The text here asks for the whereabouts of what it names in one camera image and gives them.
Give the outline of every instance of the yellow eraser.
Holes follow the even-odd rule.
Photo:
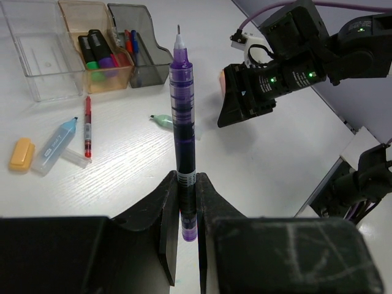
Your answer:
[[[10,170],[18,170],[20,172],[26,172],[29,170],[32,155],[34,154],[36,146],[31,143],[29,138],[20,138],[10,160],[8,167]]]

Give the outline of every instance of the pen cap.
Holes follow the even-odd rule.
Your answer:
[[[78,41],[79,41],[81,54],[83,55],[85,63],[88,64],[89,62],[95,62],[96,59],[94,57],[94,54],[92,53],[90,44],[88,43],[87,36],[79,36]]]
[[[87,158],[79,153],[76,153],[75,151],[69,148],[66,148],[64,150],[64,152],[61,154],[61,158],[81,168],[86,168],[87,165],[89,165],[92,162],[91,158]]]

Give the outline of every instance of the red pen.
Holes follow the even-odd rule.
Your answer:
[[[126,29],[124,31],[124,37],[125,37],[125,48],[129,53],[134,52],[134,48],[132,46],[132,42],[130,41],[130,32]]]
[[[91,157],[91,99],[90,96],[86,98],[85,111],[85,156]]]
[[[111,60],[113,60],[113,63],[115,64],[115,67],[119,67],[115,55],[114,55],[114,54],[111,54],[110,57],[111,57]]]

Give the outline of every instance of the clear plastic organizer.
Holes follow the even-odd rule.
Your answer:
[[[104,3],[1,1],[0,5],[35,101],[127,88],[134,64],[116,45],[115,27]],[[87,69],[77,38],[90,29],[104,35],[118,67]]]
[[[57,3],[0,2],[35,101],[83,95],[85,67]]]
[[[166,82],[173,56],[158,45],[153,21],[146,6],[133,4],[108,4],[116,28],[118,45],[125,47],[124,30],[135,30],[139,52],[132,54],[135,72],[130,79],[132,88],[161,85]]]
[[[115,27],[106,5],[102,2],[58,1],[73,47],[81,54],[78,36],[85,36],[90,29],[98,29],[104,35],[119,67],[111,69],[88,69],[84,74],[85,87],[89,93],[125,89],[134,71],[128,52],[116,44]]]

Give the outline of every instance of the black cable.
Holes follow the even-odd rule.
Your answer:
[[[247,57],[249,58],[249,60],[251,61],[251,63],[255,64],[256,66],[265,67],[265,66],[267,65],[267,63],[259,63],[258,61],[256,61],[256,60],[252,57],[252,55],[251,55],[251,49],[252,49],[252,48],[260,48],[260,49],[263,49],[263,50],[267,53],[267,55],[268,55],[270,58],[272,58],[272,59],[275,59],[275,57],[276,57],[276,55],[275,55],[274,53],[270,52],[270,51],[268,50],[268,48],[265,47],[264,45],[261,45],[261,44],[252,44],[252,45],[249,47],[248,51],[247,51]]]
[[[367,216],[370,212],[372,212],[372,210],[373,210],[377,205],[379,205],[380,202],[381,202],[381,200],[377,201],[372,207],[370,207],[370,208],[369,208],[368,210],[366,210],[364,213],[360,214],[357,218],[355,218],[355,219],[353,220],[353,223],[354,223],[355,225],[358,225],[358,223],[359,223],[361,220],[363,220],[363,218],[364,218],[365,216]]]

